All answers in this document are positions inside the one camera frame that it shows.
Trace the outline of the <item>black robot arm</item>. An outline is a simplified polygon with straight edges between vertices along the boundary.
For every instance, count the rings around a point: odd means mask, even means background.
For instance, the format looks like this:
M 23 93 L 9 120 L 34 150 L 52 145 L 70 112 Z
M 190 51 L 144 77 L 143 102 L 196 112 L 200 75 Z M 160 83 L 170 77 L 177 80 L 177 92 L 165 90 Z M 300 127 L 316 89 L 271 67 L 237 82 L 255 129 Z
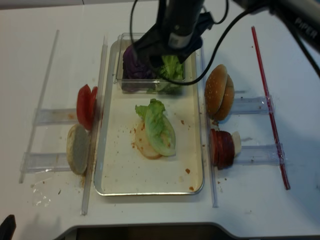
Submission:
M 303 45 L 304 38 L 316 50 L 320 49 L 320 3 L 293 0 L 237 0 L 244 11 L 222 33 L 204 73 L 211 67 L 217 51 L 232 27 L 243 17 L 269 10 L 287 27 L 316 73 L 320 68 Z M 164 65 L 163 56 L 176 56 L 183 63 L 203 45 L 202 34 L 217 24 L 204 9 L 202 0 L 160 0 L 155 24 L 132 47 L 140 61 L 156 70 Z

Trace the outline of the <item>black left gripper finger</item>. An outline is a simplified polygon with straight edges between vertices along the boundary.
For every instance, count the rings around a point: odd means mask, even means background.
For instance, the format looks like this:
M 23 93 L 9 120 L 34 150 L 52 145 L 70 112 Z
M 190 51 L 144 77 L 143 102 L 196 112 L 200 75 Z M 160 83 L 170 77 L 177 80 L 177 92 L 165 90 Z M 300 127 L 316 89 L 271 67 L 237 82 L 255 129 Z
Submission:
M 163 66 L 163 60 L 161 55 L 151 55 L 149 57 L 150 65 L 152 70 L 156 73 L 159 72 L 160 68 Z

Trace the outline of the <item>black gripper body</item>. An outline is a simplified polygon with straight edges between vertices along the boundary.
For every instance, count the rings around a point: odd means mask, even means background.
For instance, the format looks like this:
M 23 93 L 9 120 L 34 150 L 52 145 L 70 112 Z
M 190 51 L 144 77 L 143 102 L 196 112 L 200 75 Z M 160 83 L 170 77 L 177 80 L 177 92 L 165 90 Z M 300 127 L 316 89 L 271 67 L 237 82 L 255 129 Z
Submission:
M 203 0 L 160 0 L 155 24 L 137 41 L 133 49 L 140 61 L 150 56 L 177 56 L 183 63 L 203 45 L 202 34 L 214 20 L 210 12 L 201 12 Z

